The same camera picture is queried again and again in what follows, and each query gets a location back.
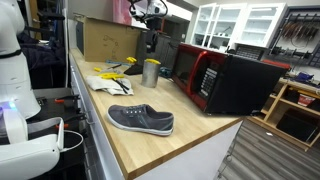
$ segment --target silver can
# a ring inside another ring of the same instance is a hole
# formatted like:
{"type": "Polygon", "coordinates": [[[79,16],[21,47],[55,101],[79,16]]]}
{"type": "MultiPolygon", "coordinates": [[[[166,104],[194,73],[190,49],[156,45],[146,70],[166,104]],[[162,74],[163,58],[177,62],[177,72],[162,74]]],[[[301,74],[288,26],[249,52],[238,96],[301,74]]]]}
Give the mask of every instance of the silver can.
{"type": "Polygon", "coordinates": [[[146,59],[143,65],[141,85],[155,88],[158,82],[158,75],[161,63],[154,59],[146,59]]]}

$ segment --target microwave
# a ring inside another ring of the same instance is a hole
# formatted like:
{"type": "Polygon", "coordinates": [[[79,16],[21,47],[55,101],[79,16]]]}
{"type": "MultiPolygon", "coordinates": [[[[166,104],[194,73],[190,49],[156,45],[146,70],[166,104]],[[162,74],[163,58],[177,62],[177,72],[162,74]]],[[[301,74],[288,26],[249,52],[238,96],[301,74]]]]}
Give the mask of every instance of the microwave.
{"type": "Polygon", "coordinates": [[[284,68],[180,44],[172,79],[207,114],[252,115],[263,108],[284,68]]]}

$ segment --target sneaker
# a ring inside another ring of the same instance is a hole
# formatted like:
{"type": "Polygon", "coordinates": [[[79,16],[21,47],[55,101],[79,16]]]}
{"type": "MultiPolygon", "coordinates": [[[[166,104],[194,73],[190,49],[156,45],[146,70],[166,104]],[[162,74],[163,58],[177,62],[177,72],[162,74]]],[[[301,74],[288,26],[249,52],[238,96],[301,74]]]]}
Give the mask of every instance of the sneaker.
{"type": "Polygon", "coordinates": [[[169,136],[173,130],[173,114],[157,112],[147,104],[128,107],[113,105],[107,115],[113,125],[124,130],[160,136],[169,136]]]}

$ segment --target microwave control panel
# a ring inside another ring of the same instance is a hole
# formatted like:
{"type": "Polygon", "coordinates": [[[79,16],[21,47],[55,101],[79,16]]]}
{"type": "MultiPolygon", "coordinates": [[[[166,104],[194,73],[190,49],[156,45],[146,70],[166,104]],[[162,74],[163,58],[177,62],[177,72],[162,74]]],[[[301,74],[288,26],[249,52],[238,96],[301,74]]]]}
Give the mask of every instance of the microwave control panel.
{"type": "Polygon", "coordinates": [[[212,88],[213,88],[213,84],[216,80],[217,77],[217,71],[211,69],[211,68],[207,68],[206,73],[204,75],[202,84],[201,84],[201,90],[200,90],[200,96],[202,96],[204,99],[208,99],[212,88]]]}

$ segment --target shoe sole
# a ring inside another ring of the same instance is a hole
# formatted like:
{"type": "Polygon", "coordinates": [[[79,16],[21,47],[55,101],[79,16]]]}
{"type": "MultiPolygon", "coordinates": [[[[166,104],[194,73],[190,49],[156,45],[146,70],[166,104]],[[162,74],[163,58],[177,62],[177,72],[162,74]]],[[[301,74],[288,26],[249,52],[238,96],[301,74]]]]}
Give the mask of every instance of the shoe sole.
{"type": "Polygon", "coordinates": [[[114,119],[112,119],[112,117],[109,115],[109,113],[107,113],[107,116],[109,118],[109,121],[114,126],[116,126],[119,129],[123,129],[123,130],[150,133],[150,134],[155,134],[155,135],[159,135],[159,136],[169,136],[170,134],[172,134],[172,131],[173,131],[173,129],[170,129],[168,131],[159,131],[159,130],[155,130],[155,129],[143,129],[143,128],[127,127],[127,126],[123,126],[123,125],[117,123],[114,119]]]}

